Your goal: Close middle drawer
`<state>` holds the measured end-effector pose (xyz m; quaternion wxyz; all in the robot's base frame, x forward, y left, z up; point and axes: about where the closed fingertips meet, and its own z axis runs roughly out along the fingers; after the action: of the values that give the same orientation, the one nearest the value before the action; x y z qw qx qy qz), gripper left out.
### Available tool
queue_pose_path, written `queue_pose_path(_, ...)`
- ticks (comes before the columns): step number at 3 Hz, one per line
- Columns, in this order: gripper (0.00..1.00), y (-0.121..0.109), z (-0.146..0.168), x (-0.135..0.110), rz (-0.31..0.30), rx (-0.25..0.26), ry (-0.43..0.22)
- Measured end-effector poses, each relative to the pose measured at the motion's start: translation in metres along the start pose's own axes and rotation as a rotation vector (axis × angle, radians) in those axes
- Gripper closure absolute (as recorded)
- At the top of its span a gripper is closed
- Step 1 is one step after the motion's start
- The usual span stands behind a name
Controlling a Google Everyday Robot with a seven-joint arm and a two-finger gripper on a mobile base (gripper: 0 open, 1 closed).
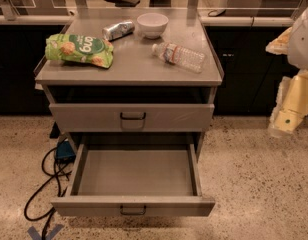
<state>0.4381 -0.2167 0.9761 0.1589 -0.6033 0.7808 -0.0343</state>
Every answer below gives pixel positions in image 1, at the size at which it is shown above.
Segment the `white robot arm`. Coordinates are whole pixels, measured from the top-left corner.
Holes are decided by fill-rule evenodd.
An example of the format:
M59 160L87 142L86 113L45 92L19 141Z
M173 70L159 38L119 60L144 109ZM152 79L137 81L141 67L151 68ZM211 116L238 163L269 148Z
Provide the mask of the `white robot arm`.
M268 126L270 135L279 138L292 134L308 115L308 7L265 50L286 55L288 63L299 69L294 77L283 77L279 84Z

